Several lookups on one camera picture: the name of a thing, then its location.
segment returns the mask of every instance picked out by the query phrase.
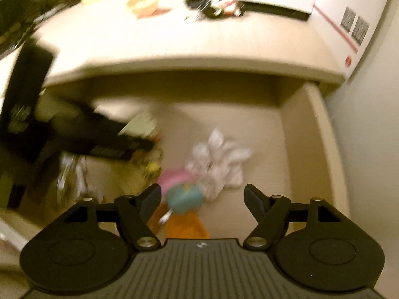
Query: white wall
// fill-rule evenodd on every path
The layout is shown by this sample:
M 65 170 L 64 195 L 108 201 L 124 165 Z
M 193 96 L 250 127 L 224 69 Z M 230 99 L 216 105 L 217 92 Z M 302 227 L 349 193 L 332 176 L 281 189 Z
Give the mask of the white wall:
M 399 0 L 350 81 L 327 100 L 346 170 L 351 218 L 383 247 L 376 289 L 399 293 Z

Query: metal screw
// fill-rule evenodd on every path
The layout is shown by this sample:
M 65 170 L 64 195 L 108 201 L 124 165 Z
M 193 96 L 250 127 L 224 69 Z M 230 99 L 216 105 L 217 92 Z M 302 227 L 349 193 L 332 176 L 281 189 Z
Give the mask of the metal screw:
M 141 237 L 137 244 L 141 247 L 153 247 L 156 245 L 156 239 L 154 237 Z
M 247 239 L 247 244 L 252 247 L 262 247 L 267 244 L 267 241 L 262 237 L 251 237 Z

